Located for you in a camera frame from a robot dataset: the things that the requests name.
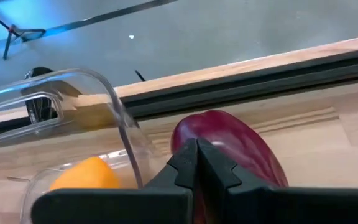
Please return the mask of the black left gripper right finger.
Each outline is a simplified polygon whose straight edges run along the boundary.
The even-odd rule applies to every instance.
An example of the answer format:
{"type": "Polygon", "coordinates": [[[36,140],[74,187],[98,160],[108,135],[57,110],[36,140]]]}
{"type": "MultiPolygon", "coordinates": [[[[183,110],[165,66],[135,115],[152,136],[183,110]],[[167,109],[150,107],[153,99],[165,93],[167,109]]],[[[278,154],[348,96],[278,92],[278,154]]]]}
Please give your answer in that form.
{"type": "Polygon", "coordinates": [[[358,189],[276,187],[204,139],[198,159],[212,224],[358,224],[358,189]]]}

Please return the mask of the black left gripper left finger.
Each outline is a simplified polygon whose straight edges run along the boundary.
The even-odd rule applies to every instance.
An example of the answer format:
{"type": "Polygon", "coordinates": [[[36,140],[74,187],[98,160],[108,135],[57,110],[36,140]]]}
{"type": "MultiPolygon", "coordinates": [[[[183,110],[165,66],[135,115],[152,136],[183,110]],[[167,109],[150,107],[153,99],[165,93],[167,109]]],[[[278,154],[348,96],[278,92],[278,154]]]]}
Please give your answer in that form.
{"type": "Polygon", "coordinates": [[[193,224],[198,144],[188,139],[141,189],[58,189],[38,198],[32,224],[193,224]]]}

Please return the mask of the yellow lemon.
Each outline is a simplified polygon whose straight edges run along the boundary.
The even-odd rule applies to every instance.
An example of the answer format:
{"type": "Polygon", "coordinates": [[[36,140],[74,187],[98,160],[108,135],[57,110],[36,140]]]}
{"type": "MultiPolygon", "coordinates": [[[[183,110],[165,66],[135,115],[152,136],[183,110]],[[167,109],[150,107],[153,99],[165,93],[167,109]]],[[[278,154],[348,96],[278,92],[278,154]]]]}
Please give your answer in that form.
{"type": "Polygon", "coordinates": [[[120,180],[99,157],[90,157],[64,171],[49,187],[57,189],[118,189],[120,180]]]}

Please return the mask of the dark red eggplant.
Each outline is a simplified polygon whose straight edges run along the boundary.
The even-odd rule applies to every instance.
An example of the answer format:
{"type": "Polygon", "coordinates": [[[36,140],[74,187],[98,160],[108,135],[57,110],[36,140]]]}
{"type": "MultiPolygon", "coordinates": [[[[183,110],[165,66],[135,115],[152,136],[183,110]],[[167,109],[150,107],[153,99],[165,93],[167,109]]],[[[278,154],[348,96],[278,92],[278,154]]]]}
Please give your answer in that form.
{"type": "Polygon", "coordinates": [[[172,157],[187,140],[199,138],[256,177],[277,187],[288,187],[285,172],[269,145],[235,116],[221,110],[208,110],[183,118],[171,135],[172,157]]]}

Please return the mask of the large clear plastic bin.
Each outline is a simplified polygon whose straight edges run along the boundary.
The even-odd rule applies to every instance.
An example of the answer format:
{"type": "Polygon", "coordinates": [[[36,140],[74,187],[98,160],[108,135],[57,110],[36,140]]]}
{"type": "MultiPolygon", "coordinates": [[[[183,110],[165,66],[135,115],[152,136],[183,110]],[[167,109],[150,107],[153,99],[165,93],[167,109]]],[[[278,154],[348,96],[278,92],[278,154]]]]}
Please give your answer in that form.
{"type": "Polygon", "coordinates": [[[0,87],[0,224],[32,224],[34,202],[90,157],[123,189],[158,172],[160,156],[106,78],[72,69],[0,87]]]}

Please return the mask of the black floor stand frame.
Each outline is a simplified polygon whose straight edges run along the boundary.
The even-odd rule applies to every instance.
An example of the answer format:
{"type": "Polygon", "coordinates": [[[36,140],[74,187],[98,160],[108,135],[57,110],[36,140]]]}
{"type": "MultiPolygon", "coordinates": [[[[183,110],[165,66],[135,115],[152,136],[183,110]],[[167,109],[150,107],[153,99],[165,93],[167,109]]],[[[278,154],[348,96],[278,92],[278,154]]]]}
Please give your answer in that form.
{"type": "Polygon", "coordinates": [[[3,60],[7,60],[9,53],[9,48],[14,44],[21,44],[29,42],[36,39],[41,39],[43,37],[48,37],[51,35],[57,35],[63,32],[67,32],[73,29],[78,29],[81,27],[89,26],[95,23],[103,22],[106,20],[114,19],[117,17],[125,16],[128,14],[133,14],[135,12],[140,12],[144,10],[151,9],[153,7],[163,6],[165,4],[170,4],[178,0],[152,0],[142,4],[137,4],[131,7],[124,9],[119,9],[113,12],[107,12],[98,16],[90,17],[80,21],[70,22],[56,27],[51,27],[48,29],[21,29],[17,26],[8,27],[6,23],[0,20],[0,25],[2,25],[7,30],[6,40],[0,40],[0,48],[4,47],[4,52],[2,55],[3,60]]]}

